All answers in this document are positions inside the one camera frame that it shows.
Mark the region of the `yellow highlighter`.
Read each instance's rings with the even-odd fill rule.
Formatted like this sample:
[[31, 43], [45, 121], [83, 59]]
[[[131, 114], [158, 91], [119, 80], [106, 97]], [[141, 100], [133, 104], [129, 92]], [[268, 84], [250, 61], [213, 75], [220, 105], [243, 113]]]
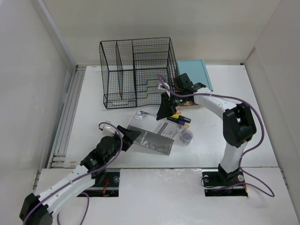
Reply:
[[182, 116], [180, 114], [175, 114], [172, 116], [172, 118], [179, 119], [179, 120], [181, 119], [181, 117]]

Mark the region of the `purple black highlighter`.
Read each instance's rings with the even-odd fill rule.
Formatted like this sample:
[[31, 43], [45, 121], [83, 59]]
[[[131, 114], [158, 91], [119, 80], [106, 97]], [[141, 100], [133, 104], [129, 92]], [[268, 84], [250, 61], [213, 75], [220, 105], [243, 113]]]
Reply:
[[191, 122], [191, 119], [182, 116], [179, 116], [179, 118], [168, 117], [167, 120], [180, 125], [189, 124]]

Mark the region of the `black setup guide booklet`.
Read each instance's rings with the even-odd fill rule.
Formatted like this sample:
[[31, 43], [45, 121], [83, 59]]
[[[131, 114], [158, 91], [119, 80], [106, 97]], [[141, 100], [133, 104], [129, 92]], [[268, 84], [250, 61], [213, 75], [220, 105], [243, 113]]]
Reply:
[[151, 154], [170, 155], [173, 139], [131, 125], [128, 125], [127, 129], [141, 132], [134, 140], [134, 144], [139, 145], [142, 149], [147, 149]]

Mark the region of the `clear jar of pins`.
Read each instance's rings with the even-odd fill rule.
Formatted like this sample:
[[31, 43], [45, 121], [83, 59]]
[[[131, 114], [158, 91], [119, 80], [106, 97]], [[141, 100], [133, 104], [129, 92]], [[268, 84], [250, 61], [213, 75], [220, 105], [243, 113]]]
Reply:
[[180, 141], [185, 144], [189, 145], [193, 139], [193, 133], [189, 130], [183, 130], [180, 134]]

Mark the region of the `teal and orange drawer box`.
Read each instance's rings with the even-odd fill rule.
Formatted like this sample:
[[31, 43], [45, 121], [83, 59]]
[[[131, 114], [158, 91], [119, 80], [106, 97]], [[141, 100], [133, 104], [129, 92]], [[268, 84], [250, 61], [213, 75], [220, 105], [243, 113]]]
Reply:
[[202, 83], [213, 91], [205, 60], [179, 60], [177, 69], [179, 75], [186, 73], [193, 84]]

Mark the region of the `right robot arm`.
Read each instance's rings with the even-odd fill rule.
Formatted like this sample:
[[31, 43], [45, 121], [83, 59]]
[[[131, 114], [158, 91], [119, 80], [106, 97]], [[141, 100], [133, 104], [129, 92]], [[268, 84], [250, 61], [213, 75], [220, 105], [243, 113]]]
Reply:
[[203, 175], [208, 179], [206, 187], [230, 186], [241, 172], [240, 163], [248, 142], [257, 129], [253, 118], [255, 110], [241, 99], [230, 96], [216, 95], [202, 83], [192, 83], [187, 74], [177, 77], [178, 92], [172, 92], [161, 75], [158, 75], [161, 104], [157, 112], [157, 120], [175, 115], [176, 108], [185, 103], [193, 102], [201, 105], [217, 115], [223, 122], [223, 137], [226, 141], [225, 152], [216, 172]]

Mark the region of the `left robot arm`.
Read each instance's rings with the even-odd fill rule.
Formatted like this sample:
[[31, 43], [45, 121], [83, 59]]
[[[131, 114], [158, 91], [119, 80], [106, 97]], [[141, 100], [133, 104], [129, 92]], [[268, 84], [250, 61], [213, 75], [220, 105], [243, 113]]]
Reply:
[[100, 142], [75, 169], [48, 190], [25, 197], [19, 218], [24, 225], [51, 225], [63, 207], [73, 198], [92, 186], [104, 183], [106, 168], [122, 151], [127, 151], [141, 134], [140, 131], [115, 127], [109, 122], [101, 122], [99, 129], [106, 126], [114, 132], [101, 138]]

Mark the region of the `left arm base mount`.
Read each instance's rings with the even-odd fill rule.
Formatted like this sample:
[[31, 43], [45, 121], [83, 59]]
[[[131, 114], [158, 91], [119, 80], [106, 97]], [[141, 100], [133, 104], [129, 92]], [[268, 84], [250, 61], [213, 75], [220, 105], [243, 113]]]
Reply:
[[107, 169], [105, 176], [84, 190], [89, 197], [118, 197], [120, 184], [120, 169]]

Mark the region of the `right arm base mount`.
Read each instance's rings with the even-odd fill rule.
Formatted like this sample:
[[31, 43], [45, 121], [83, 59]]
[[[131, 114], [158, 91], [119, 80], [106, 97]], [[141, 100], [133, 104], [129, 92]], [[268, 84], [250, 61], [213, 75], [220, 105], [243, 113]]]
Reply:
[[226, 173], [218, 168], [203, 169], [201, 185], [206, 197], [248, 197], [245, 178], [241, 170], [237, 170], [227, 177]]

